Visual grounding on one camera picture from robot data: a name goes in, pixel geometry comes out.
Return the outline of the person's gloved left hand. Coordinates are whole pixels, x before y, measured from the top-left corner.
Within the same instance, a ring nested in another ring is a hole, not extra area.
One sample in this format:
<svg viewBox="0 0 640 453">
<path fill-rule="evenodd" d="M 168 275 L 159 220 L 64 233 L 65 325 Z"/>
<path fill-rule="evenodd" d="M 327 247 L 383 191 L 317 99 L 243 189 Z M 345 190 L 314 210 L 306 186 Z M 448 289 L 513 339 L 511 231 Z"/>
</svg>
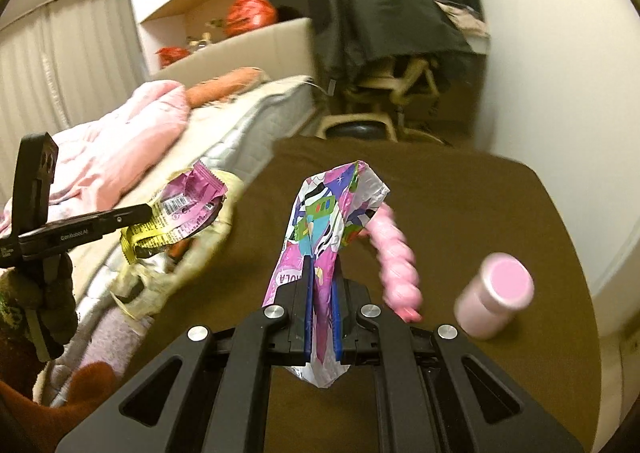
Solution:
<svg viewBox="0 0 640 453">
<path fill-rule="evenodd" d="M 57 359 L 78 328 L 67 254 L 1 271 L 1 331 L 26 340 L 37 360 Z"/>
</svg>

